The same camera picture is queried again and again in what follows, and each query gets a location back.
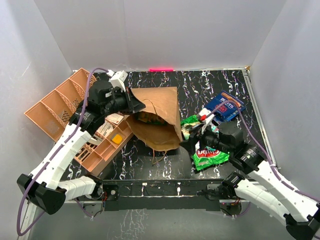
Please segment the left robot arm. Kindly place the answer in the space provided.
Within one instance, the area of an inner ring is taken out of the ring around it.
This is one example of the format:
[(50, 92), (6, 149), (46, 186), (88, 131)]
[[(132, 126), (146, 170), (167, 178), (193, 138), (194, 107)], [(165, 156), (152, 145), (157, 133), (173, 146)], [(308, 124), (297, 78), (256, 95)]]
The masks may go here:
[(114, 87), (108, 80), (88, 83), (84, 100), (69, 119), (60, 139), (30, 174), (18, 177), (17, 185), (23, 197), (49, 215), (56, 213), (65, 201), (86, 195), (93, 200), (99, 199), (104, 188), (96, 177), (61, 181), (62, 175), (107, 116), (132, 115), (145, 107), (129, 87)]

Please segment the blue white snack packet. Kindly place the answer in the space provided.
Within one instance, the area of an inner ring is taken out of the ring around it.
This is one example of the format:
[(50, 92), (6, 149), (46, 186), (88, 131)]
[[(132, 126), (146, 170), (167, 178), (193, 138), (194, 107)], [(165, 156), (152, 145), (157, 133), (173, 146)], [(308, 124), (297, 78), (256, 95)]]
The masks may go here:
[(225, 112), (224, 114), (219, 113), (218, 111), (214, 113), (213, 119), (218, 123), (221, 124), (223, 122), (232, 121), (235, 117), (239, 115), (239, 112), (235, 110), (234, 112)]

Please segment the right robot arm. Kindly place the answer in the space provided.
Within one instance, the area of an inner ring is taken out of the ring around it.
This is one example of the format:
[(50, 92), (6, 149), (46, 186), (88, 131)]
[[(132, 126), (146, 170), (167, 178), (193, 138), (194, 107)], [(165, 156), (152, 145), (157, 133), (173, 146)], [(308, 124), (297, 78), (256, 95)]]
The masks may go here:
[(193, 126), (189, 138), (180, 146), (193, 155), (199, 148), (210, 147), (229, 155), (229, 162), (259, 183), (255, 186), (237, 172), (231, 173), (218, 187), (220, 194), (245, 199), (281, 222), (296, 240), (312, 240), (320, 229), (320, 202), (306, 196), (286, 180), (256, 146), (245, 142), (235, 124), (224, 122), (218, 131), (200, 123)]

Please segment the brown paper bag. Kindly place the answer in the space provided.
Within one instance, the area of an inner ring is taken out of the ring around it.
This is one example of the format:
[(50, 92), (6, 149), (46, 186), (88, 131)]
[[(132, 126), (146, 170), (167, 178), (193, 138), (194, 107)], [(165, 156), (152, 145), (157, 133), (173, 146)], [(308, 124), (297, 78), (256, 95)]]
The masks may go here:
[(126, 118), (132, 133), (153, 152), (178, 149), (183, 140), (178, 88), (133, 88), (132, 93), (145, 105)]

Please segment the green yellow chips bag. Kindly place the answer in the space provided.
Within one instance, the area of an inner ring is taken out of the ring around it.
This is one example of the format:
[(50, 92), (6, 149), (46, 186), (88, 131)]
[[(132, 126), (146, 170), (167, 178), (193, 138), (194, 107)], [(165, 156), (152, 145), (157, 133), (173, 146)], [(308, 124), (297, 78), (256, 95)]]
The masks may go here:
[[(191, 132), (199, 131), (201, 132), (201, 128), (203, 124), (198, 120), (197, 115), (192, 115), (181, 121), (181, 132), (184, 132), (189, 136)], [(213, 123), (213, 120), (210, 125), (208, 125), (205, 131), (211, 132), (219, 132), (218, 127)]]

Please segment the dark blue snack bag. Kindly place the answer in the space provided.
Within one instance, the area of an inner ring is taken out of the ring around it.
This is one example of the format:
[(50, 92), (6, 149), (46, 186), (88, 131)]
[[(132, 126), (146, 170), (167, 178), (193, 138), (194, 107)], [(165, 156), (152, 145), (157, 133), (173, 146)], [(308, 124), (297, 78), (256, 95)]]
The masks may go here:
[(221, 91), (217, 96), (215, 96), (209, 103), (207, 103), (204, 107), (207, 108), (210, 111), (213, 111), (219, 104), (222, 104), (226, 102), (224, 105), (222, 105), (216, 112), (219, 112), (221, 114), (224, 114), (225, 112), (232, 113), (235, 110), (239, 110), (242, 112), (246, 106), (245, 104), (236, 98), (235, 96), (231, 95), (230, 93), (226, 91)]

